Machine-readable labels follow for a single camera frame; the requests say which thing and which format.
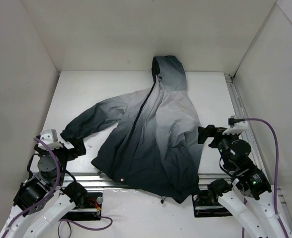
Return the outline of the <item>grey gradient hooded jacket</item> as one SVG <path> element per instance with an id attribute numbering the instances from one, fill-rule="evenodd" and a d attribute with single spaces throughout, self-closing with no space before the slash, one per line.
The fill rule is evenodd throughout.
<path id="1" fill-rule="evenodd" d="M 61 137 L 84 139 L 112 126 L 91 164 L 114 182 L 182 203 L 200 191 L 200 121 L 176 56 L 155 56 L 151 73 L 150 88 L 96 103 Z"/>

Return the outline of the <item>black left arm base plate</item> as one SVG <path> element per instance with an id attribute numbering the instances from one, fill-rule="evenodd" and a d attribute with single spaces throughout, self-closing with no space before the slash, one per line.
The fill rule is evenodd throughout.
<path id="1" fill-rule="evenodd" d="M 81 207 L 74 208 L 67 212 L 62 219 L 71 221 L 100 221 L 102 214 L 103 193 L 89 191 L 87 200 Z"/>

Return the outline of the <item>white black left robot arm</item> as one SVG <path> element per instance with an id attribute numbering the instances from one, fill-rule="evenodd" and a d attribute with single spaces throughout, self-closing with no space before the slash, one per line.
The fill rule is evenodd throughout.
<path id="1" fill-rule="evenodd" d="M 41 238 L 69 211 L 86 203 L 87 190 L 75 179 L 63 187 L 65 176 L 70 175 L 67 163 L 86 154 L 83 139 L 71 138 L 71 149 L 49 134 L 38 135 L 34 141 L 39 171 L 28 171 L 0 238 Z"/>

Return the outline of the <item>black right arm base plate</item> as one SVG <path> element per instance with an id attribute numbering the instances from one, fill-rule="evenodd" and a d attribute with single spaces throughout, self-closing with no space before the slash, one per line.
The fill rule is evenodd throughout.
<path id="1" fill-rule="evenodd" d="M 192 195 L 193 212 L 195 218 L 230 217 L 232 214 L 219 203 L 213 203 L 207 190 Z"/>

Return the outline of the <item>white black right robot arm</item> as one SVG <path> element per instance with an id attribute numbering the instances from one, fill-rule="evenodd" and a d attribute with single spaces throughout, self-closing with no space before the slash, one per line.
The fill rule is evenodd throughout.
<path id="1" fill-rule="evenodd" d="M 278 212 L 277 191 L 249 158 L 250 144 L 240 139 L 245 128 L 198 127 L 198 143 L 212 138 L 210 148 L 220 153 L 220 168 L 231 181 L 217 179 L 208 185 L 207 199 L 222 205 L 252 238 L 292 238 L 292 231 Z"/>

